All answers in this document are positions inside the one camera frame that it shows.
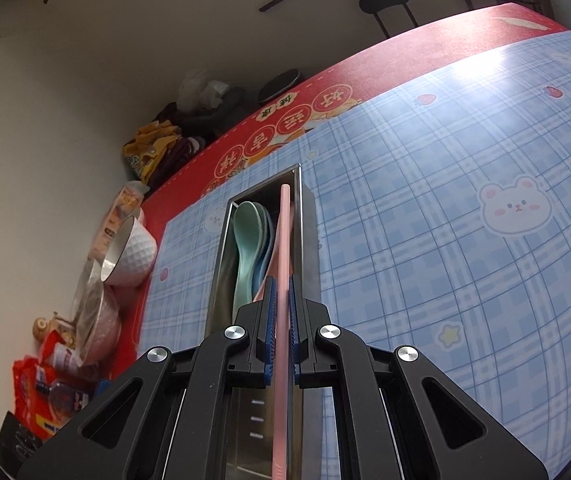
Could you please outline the pink chopstick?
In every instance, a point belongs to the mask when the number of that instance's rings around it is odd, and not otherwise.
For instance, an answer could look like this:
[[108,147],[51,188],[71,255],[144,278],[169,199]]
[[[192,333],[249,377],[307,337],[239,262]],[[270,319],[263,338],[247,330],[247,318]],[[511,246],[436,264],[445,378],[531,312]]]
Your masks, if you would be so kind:
[[272,479],[287,478],[287,396],[289,395],[289,270],[290,270],[290,186],[280,190],[279,255],[277,266],[277,307],[274,364],[274,437],[272,438]]

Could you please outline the mint green plastic spoon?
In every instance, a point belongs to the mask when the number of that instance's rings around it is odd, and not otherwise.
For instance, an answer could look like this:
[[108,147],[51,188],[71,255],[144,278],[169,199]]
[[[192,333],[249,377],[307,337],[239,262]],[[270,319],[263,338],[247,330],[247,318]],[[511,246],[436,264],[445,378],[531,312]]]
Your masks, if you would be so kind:
[[241,203],[232,218],[232,231],[239,253],[234,299],[234,308],[238,310],[252,301],[254,269],[265,243],[264,214],[258,205],[253,202]]

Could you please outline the pink plastic spoon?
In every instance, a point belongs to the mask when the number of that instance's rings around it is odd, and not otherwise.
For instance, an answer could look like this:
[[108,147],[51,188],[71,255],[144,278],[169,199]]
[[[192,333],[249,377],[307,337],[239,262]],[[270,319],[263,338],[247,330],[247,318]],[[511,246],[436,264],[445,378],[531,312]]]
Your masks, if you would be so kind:
[[277,278],[276,276],[273,275],[266,275],[264,277],[264,280],[261,281],[260,287],[258,287],[258,291],[256,292],[256,294],[253,297],[253,301],[254,302],[258,302],[264,299],[265,295],[266,295],[266,289],[270,286],[270,285],[276,285],[277,284]]

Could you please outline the small clear bottle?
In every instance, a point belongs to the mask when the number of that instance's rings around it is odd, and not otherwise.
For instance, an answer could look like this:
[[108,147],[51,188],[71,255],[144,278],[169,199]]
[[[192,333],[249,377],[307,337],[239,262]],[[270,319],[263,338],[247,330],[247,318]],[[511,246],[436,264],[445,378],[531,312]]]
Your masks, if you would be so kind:
[[48,387],[48,402],[51,413],[60,422],[67,422],[86,408],[90,397],[65,382],[54,382]]

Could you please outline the glass bowl with plastic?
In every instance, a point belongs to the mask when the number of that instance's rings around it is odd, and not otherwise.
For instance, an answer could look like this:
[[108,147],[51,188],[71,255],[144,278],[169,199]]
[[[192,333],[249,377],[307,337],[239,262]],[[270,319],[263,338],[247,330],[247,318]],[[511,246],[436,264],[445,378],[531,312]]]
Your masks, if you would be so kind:
[[88,259],[72,303],[74,352],[79,367],[99,364],[113,351],[121,335],[120,308],[100,273],[99,262]]

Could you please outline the red snack package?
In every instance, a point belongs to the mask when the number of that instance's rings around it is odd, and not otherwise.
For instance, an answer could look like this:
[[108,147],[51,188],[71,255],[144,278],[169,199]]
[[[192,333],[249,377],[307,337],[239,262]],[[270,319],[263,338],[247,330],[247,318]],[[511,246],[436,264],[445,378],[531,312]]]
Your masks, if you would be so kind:
[[51,413],[48,402],[48,387],[54,382],[86,392],[92,400],[96,384],[57,370],[41,363],[36,356],[24,356],[12,366],[14,416],[40,440],[54,436],[66,422],[60,422]]

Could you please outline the small wooden figurine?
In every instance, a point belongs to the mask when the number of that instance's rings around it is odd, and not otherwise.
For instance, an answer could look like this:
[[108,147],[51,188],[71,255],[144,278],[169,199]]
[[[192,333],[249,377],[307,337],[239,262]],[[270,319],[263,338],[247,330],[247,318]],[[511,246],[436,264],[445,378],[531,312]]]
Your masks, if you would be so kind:
[[70,321],[58,314],[52,318],[36,318],[34,320],[32,334],[38,342],[44,342],[51,332],[57,332],[70,348],[75,347],[76,328]]

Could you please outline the white textured ceramic bowl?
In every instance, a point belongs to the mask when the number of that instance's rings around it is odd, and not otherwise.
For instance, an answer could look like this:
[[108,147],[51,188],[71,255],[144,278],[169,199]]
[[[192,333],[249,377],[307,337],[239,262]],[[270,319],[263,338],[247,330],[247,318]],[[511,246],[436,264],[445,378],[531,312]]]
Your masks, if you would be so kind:
[[101,281],[112,287],[137,287],[151,272],[157,253],[154,237],[130,216],[111,240],[101,264]]

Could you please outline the blue plaid table mat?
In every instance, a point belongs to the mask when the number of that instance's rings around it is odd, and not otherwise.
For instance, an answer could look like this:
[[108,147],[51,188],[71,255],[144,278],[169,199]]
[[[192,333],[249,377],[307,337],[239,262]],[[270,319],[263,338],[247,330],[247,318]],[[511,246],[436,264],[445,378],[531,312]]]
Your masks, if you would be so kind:
[[453,63],[304,134],[171,218],[139,346],[200,344],[225,206],[299,166],[320,299],[412,344],[558,474],[571,460],[571,32]]

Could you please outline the beige printed snack box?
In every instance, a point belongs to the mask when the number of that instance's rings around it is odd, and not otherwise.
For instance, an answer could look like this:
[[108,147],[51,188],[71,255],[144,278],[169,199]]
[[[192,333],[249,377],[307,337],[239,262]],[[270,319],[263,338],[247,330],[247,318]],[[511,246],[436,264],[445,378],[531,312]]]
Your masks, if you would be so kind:
[[103,261],[114,235],[127,218],[134,216],[141,223],[146,222],[141,205],[144,202],[144,195],[149,190],[148,185],[136,180],[122,186],[99,223],[99,228],[90,244],[89,259]]

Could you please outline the yellow snack bag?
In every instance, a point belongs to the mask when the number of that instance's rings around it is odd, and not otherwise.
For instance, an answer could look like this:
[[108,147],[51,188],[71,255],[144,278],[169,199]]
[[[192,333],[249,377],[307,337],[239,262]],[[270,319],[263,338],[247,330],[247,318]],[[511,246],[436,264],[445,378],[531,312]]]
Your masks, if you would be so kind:
[[185,150],[189,150],[189,142],[180,129],[169,120],[155,120],[137,130],[133,139],[123,145],[122,154],[137,179],[149,184],[159,177],[164,164]]

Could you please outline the red printed table mat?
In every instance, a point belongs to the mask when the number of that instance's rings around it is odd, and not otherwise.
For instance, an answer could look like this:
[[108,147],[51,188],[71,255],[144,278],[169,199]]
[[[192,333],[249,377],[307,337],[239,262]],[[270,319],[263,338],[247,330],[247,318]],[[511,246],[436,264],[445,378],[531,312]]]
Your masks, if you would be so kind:
[[[147,228],[161,246],[171,218],[329,120],[440,68],[556,32],[569,30],[520,6],[497,6],[445,18],[357,53],[303,82],[293,98],[241,122],[180,170],[144,204]],[[111,377],[144,350],[139,339],[152,275],[127,315]]]

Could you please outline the clear plastic bag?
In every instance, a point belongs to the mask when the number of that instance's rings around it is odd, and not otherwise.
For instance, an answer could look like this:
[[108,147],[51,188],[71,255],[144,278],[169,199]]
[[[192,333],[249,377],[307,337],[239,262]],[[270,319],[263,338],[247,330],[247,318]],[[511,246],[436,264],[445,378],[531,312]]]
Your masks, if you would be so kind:
[[215,110],[223,103],[223,97],[228,90],[226,82],[211,79],[205,70],[190,70],[179,86],[177,110],[184,114]]

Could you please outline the black round floor scale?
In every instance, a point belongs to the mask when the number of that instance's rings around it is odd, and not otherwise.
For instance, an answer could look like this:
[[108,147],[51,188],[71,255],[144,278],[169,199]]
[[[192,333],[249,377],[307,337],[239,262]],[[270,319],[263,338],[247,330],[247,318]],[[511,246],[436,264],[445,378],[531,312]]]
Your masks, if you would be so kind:
[[297,68],[286,70],[264,84],[260,91],[258,91],[256,103],[258,103],[258,106],[265,106],[269,102],[272,102],[272,100],[279,98],[279,96],[282,96],[284,93],[296,87],[303,80],[304,77]]

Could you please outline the black round stool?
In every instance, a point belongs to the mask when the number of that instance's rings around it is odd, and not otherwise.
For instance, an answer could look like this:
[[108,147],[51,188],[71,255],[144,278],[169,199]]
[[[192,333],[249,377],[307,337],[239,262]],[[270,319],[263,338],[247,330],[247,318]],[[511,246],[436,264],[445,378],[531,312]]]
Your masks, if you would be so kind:
[[391,38],[391,34],[385,27],[380,16],[381,12],[384,10],[402,8],[411,21],[412,26],[415,28],[419,26],[417,20],[415,19],[415,15],[413,15],[409,8],[409,1],[410,0],[359,0],[358,6],[361,12],[371,15],[375,19],[381,29],[381,32],[383,32],[384,37],[389,39]]

